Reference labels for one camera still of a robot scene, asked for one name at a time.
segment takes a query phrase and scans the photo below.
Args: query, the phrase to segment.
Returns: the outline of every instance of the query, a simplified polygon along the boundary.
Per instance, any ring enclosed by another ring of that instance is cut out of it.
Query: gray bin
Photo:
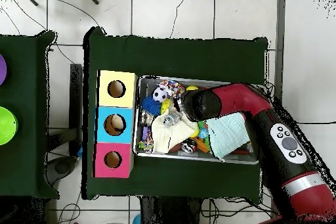
[[[133,151],[137,156],[153,156],[157,158],[177,158],[183,160],[201,160],[208,162],[221,162],[218,158],[214,157],[210,153],[204,153],[200,150],[195,151],[193,154],[188,154],[183,150],[179,150],[178,152],[169,152],[167,154],[152,152],[145,153],[142,149],[138,148],[138,142],[141,141],[142,137],[142,126],[140,125],[140,116],[141,116],[141,102],[142,100],[150,95],[154,89],[158,86],[158,84],[164,79],[171,79],[179,82],[183,87],[188,87],[191,85],[195,85],[199,88],[201,87],[216,87],[223,84],[229,84],[228,82],[218,82],[218,81],[206,81],[206,80],[194,80],[194,79],[184,79],[184,78],[172,78],[172,77],[153,77],[153,76],[141,76],[138,79],[137,91],[140,97],[140,104],[136,107],[135,112],[135,131],[133,137]],[[266,88],[262,85],[254,85],[258,89],[262,89],[266,91]],[[257,164],[258,160],[256,156],[250,152],[249,155],[240,155],[240,154],[229,154],[224,157],[224,161],[228,163],[236,163],[236,164]]]

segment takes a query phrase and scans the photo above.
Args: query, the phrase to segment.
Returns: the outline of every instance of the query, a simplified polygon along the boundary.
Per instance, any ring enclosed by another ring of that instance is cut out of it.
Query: red robot arm
[[[335,219],[332,191],[296,136],[255,88],[235,83],[188,91],[182,98],[182,106],[195,122],[243,112],[264,184],[282,218]]]

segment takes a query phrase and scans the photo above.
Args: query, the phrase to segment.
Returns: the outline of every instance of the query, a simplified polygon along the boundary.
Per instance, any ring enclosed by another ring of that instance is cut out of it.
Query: wooden shape sorter box
[[[130,72],[97,72],[96,145],[93,177],[128,178],[133,168],[133,124],[137,76]]]

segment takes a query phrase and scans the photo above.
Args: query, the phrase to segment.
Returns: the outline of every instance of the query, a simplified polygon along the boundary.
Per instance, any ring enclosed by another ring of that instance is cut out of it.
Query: pink block
[[[109,168],[104,157],[109,152],[118,152],[121,156],[120,166],[117,168]],[[98,178],[128,178],[131,165],[131,144],[124,143],[97,143],[96,146],[96,162],[95,177]]]

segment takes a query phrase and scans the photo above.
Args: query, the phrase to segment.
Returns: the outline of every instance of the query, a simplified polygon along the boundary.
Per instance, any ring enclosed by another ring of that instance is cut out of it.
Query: dark green tablecloth
[[[134,72],[137,76],[264,83],[267,39],[153,39],[108,37],[92,28],[84,38],[83,192],[146,196],[223,197],[259,199],[259,165],[222,164],[135,156],[128,179],[92,178],[96,71]]]
[[[0,195],[57,198],[44,180],[47,151],[47,47],[55,33],[35,37],[0,35],[7,78],[0,86],[0,106],[18,120],[18,131],[0,146]]]

